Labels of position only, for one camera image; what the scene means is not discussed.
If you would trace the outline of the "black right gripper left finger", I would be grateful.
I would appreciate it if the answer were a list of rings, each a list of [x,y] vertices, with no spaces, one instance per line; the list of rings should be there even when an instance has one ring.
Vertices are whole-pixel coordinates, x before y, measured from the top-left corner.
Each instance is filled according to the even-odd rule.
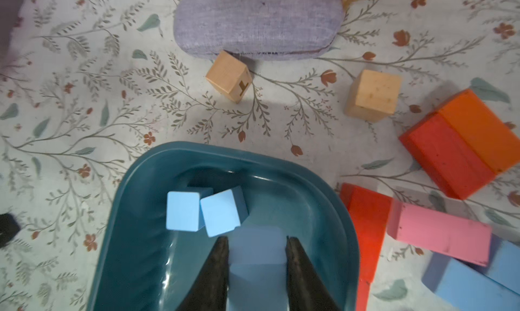
[[[177,307],[177,311],[226,310],[229,254],[228,238],[225,236],[218,237],[194,284]]]

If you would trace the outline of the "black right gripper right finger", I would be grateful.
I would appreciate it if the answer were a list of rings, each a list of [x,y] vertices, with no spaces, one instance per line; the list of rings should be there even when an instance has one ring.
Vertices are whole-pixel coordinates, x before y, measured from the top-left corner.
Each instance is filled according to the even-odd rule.
[[[339,310],[298,238],[287,237],[286,255],[289,310]]]

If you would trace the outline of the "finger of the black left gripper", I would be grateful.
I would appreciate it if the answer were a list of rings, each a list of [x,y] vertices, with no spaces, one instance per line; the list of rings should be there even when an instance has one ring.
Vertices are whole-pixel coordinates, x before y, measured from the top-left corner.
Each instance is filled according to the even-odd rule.
[[[19,223],[10,213],[0,216],[0,247],[5,247],[21,230]]]

